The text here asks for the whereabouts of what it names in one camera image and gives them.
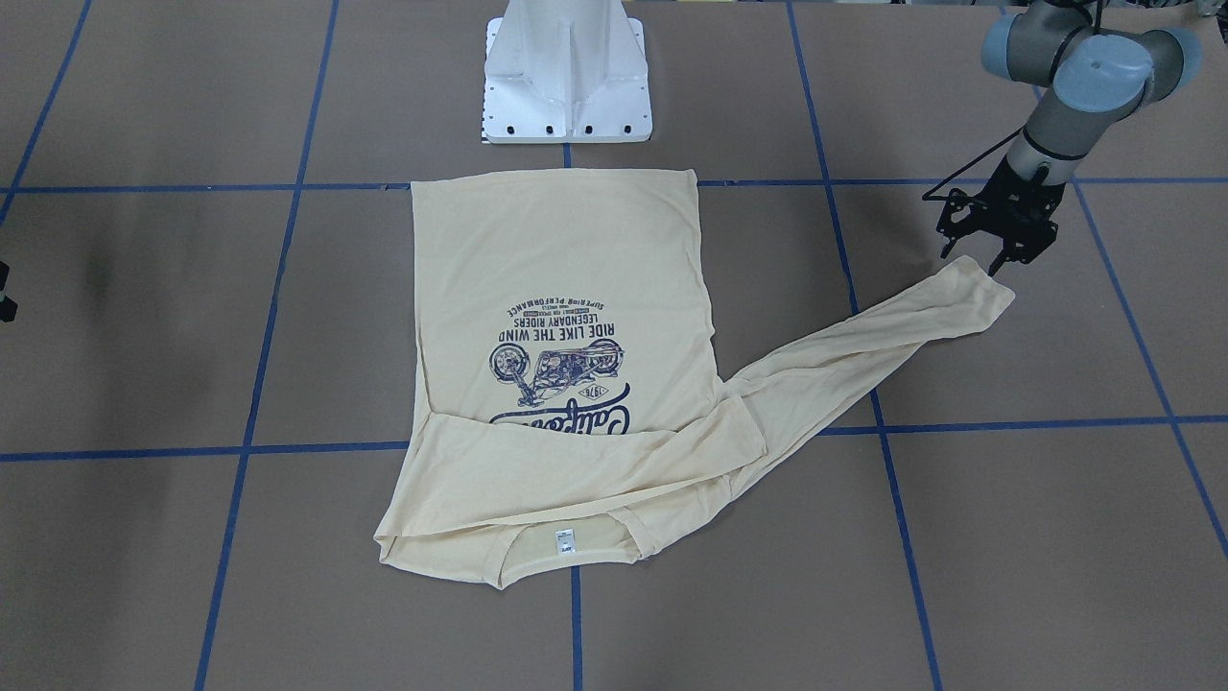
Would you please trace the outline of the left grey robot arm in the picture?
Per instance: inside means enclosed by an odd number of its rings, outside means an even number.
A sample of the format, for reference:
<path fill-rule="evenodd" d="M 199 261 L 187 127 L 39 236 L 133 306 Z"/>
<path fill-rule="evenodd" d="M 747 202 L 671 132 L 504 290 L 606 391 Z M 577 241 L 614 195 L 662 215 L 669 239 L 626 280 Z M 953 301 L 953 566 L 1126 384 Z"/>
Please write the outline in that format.
<path fill-rule="evenodd" d="M 1105 28 L 1083 1 L 1035 1 L 992 26 L 982 68 L 1044 88 L 969 216 L 1002 241 L 992 272 L 1034 261 L 1056 241 L 1052 214 L 1079 162 L 1115 123 L 1191 82 L 1202 59 L 1192 31 Z"/>

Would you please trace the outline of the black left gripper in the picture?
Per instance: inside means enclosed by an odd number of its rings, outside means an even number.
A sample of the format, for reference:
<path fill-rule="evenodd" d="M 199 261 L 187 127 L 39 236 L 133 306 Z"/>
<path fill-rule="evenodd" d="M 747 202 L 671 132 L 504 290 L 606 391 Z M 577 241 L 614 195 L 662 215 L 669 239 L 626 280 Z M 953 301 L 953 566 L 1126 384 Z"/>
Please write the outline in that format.
<path fill-rule="evenodd" d="M 1047 176 L 1047 167 L 1032 177 L 1018 176 L 1005 158 L 986 183 L 986 231 L 1002 241 L 990 263 L 991 279 L 1007 264 L 1020 261 L 1020 252 L 1044 252 L 1056 241 L 1059 226 L 1052 214 L 1063 200 L 1066 184 L 1049 184 Z"/>

